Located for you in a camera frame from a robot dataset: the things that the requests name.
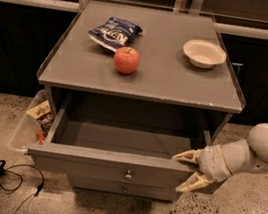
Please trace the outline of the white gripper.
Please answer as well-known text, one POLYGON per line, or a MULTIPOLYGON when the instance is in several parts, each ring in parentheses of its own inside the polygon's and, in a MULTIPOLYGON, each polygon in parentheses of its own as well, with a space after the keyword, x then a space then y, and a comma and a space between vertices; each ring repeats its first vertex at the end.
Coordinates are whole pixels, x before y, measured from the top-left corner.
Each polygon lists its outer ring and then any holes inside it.
POLYGON ((229 171, 221 146, 207 146, 204 149, 188 150, 175 154, 172 159, 178 162, 199 164, 199 172, 195 172, 184 183, 179 184, 177 192, 190 192, 207 187, 212 182, 222 182, 230 178, 229 171))

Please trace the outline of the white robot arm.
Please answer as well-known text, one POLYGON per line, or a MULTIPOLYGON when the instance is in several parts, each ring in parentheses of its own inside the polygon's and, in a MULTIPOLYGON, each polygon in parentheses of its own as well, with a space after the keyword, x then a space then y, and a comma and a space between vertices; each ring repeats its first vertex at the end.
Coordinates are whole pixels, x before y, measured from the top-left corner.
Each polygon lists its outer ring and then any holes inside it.
POLYGON ((268 123, 254 126, 246 139, 184 151, 172 159, 196 164, 199 169, 176 188, 182 193, 223 182, 239 173, 268 173, 268 123))

